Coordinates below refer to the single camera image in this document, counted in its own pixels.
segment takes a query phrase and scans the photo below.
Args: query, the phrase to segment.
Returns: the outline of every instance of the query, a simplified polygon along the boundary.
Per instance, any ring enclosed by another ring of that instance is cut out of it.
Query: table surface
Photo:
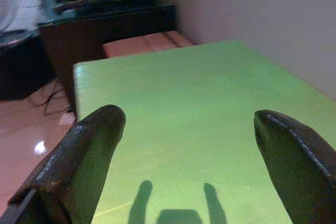
[[[127,117],[93,223],[291,223],[254,112],[336,147],[336,103],[238,41],[79,63],[75,82],[79,119],[106,104]]]

